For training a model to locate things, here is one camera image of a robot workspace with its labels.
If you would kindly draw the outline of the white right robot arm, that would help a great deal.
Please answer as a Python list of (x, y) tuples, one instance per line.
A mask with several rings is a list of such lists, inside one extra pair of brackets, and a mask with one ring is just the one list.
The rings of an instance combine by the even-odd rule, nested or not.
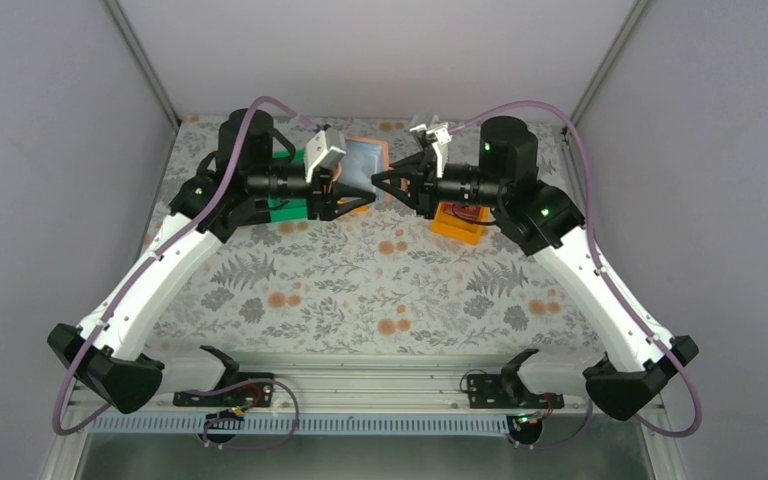
[(629, 420), (698, 355), (691, 337), (661, 326), (613, 279), (584, 214), (562, 189), (539, 179), (538, 139), (524, 121), (484, 121), (476, 165), (448, 161), (445, 123), (411, 133), (420, 152), (373, 175), (373, 185), (428, 219), (441, 203), (490, 209), (500, 232), (555, 279), (604, 347), (601, 358), (524, 351), (503, 370), (512, 394), (583, 397), (610, 417)]

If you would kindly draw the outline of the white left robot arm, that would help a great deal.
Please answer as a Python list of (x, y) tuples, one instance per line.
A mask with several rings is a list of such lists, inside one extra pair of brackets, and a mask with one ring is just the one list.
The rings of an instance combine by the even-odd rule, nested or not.
[(232, 112), (218, 145), (170, 203), (150, 246), (113, 292), (77, 325), (59, 324), (48, 344), (69, 376), (118, 412), (129, 414), (154, 397), (214, 391), (237, 379), (239, 366), (221, 350), (162, 358), (146, 350), (149, 334), (189, 278), (243, 226), (266, 223), (273, 201), (301, 200), (311, 220), (332, 221), (371, 204), (373, 192), (339, 182), (344, 135), (320, 127), (302, 162), (277, 158), (283, 135), (268, 113)]

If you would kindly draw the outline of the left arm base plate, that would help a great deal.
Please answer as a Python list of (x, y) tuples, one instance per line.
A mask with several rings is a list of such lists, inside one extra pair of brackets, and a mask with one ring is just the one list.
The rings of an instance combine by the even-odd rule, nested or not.
[(273, 380), (275, 375), (269, 372), (238, 372), (231, 380), (222, 380), (217, 386), (226, 387), (248, 381), (244, 386), (218, 395), (195, 395), (187, 392), (176, 392), (172, 403), (176, 407), (214, 407), (229, 408), (267, 408), (271, 406), (274, 393)]

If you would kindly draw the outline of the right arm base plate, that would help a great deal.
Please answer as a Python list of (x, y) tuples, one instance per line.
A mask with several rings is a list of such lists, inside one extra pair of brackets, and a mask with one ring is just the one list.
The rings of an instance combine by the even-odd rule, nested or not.
[(504, 378), (501, 374), (470, 373), (463, 381), (471, 409), (513, 410), (562, 409), (565, 401), (558, 394), (535, 394), (519, 380)]

